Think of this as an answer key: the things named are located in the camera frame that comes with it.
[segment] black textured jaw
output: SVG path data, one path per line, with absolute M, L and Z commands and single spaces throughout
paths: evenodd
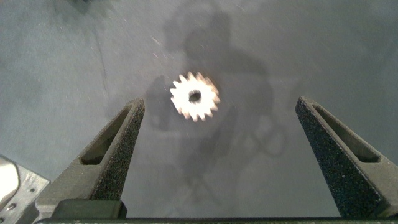
M 317 102 L 300 97 L 296 114 L 345 218 L 398 213 L 398 167 Z

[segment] gray surface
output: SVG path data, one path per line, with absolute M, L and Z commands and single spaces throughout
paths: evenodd
M 337 216 L 294 106 L 313 98 L 398 163 L 397 8 L 3 0 L 0 153 L 53 180 L 143 96 L 122 197 L 129 217 Z M 188 70 L 220 91 L 205 123 L 169 100 Z

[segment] gear teeth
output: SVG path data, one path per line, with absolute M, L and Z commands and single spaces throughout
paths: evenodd
M 180 80 L 182 83 L 187 82 L 187 79 L 183 75 L 180 75 Z
M 202 121 L 206 121 L 206 117 L 205 117 L 205 116 L 206 116 L 205 114 L 199 115 L 199 117 L 200 117 L 200 119 L 201 119 Z
M 196 78 L 193 76 L 192 72 L 188 72 L 188 79 L 191 81 L 191 80 L 194 80 Z
M 181 83 L 177 82 L 177 81 L 173 81 L 173 84 L 175 87 L 178 87 L 179 85 L 181 85 Z
M 204 80 L 205 80 L 205 77 L 203 77 L 203 75 L 201 75 L 201 73 L 198 72 L 198 73 L 197 73 L 197 79 L 199 79 L 199 80 L 201 80 L 201 81 L 204 81 Z
M 217 95 L 215 95 L 214 98 L 213 98 L 213 101 L 215 103 L 220 103 L 220 98 Z
M 215 104 L 210 109 L 213 110 L 213 111 L 218 111 L 218 107 Z
M 175 95 L 177 93 L 177 89 L 170 89 L 170 92 Z
M 183 115 L 184 115 L 185 119 L 189 119 L 191 117 L 188 112 L 183 113 Z
M 194 122 L 197 122 L 197 121 L 198 121 L 198 115 L 197 115 L 197 114 L 190 114 L 190 116 L 191 116 L 191 118 L 192 118 L 192 120 L 193 120 Z
M 213 85 L 213 82 L 204 77 L 200 72 L 188 72 L 186 76 L 179 75 L 180 80 L 174 81 L 175 88 L 171 88 L 170 98 L 177 109 L 178 113 L 183 115 L 185 119 L 190 119 L 197 122 L 199 118 L 206 121 L 206 116 L 213 117 L 212 111 L 218 111 L 217 104 L 220 103 L 218 97 L 218 90 Z M 189 102 L 187 96 L 193 90 L 198 90 L 202 97 L 199 102 Z

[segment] gear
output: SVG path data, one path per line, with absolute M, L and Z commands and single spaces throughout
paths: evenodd
M 209 78 L 203 77 L 201 73 L 194 76 L 188 72 L 188 79 L 180 75 L 181 82 L 174 81 L 175 88 L 170 89 L 173 94 L 171 100 L 175 108 L 185 119 L 192 118 L 198 121 L 198 116 L 202 121 L 206 120 L 205 116 L 213 117 L 211 111 L 217 111 L 218 90 Z

